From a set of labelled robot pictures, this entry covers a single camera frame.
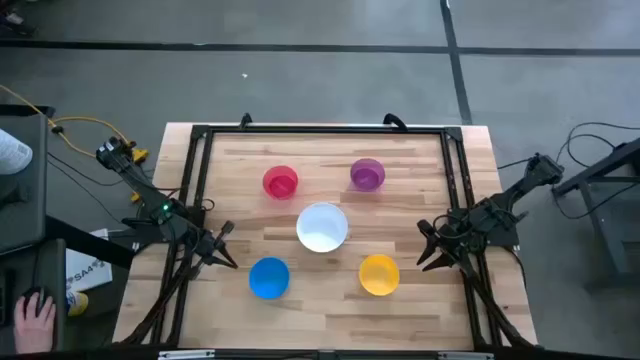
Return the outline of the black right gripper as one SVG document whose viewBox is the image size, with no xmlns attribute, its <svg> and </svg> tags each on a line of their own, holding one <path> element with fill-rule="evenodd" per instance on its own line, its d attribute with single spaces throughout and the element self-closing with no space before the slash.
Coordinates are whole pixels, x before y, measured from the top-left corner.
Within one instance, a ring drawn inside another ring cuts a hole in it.
<svg viewBox="0 0 640 360">
<path fill-rule="evenodd" d="M 475 226 L 466 218 L 459 218 L 453 215 L 443 214 L 437 216 L 433 225 L 436 227 L 436 241 L 426 240 L 426 247 L 420 255 L 417 264 L 420 265 L 432 256 L 436 247 L 440 250 L 461 254 L 473 251 L 472 238 Z M 437 268 L 452 267 L 453 260 L 445 253 L 441 253 L 435 260 L 426 265 L 422 271 L 430 271 Z"/>
</svg>

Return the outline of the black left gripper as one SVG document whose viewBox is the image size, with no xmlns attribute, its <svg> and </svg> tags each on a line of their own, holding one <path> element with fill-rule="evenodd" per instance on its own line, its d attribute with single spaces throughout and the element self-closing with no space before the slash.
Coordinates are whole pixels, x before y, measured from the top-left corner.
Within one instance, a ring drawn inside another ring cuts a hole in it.
<svg viewBox="0 0 640 360">
<path fill-rule="evenodd" d="M 238 265 L 233 259 L 224 260 L 214 256 L 216 251 L 221 252 L 225 248 L 224 241 L 205 229 L 193 229 L 191 231 L 190 244 L 187 246 L 190 254 L 198 255 L 202 262 L 208 266 L 221 265 L 231 269 L 237 269 Z"/>
</svg>

